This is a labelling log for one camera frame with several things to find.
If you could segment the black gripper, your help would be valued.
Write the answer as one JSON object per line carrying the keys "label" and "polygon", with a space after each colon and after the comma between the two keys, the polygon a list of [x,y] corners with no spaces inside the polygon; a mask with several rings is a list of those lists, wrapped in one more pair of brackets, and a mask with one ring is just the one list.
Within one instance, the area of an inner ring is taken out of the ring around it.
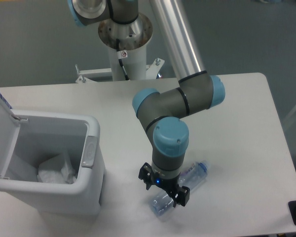
{"label": "black gripper", "polygon": [[159,173],[153,172],[151,165],[145,162],[139,170],[138,178],[143,180],[146,190],[151,186],[157,186],[164,190],[168,196],[174,201],[173,207],[176,205],[186,206],[190,198],[190,188],[178,185],[179,174],[173,178],[162,178]]}

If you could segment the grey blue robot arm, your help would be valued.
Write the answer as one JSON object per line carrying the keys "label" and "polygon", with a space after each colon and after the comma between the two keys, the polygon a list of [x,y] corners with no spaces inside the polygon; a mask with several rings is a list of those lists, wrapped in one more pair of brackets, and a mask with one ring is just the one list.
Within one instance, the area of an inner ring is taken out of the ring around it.
{"label": "grey blue robot arm", "polygon": [[[114,80],[146,78],[146,56],[139,55],[152,37],[150,20],[139,12],[136,0],[70,0],[67,2],[79,26],[99,24],[98,34],[109,48]],[[179,86],[166,92],[143,89],[132,101],[151,145],[152,162],[139,171],[147,188],[157,186],[185,206],[190,189],[179,185],[179,175],[189,143],[183,118],[210,109],[225,98],[220,78],[205,70],[180,0],[150,2],[164,37]]]}

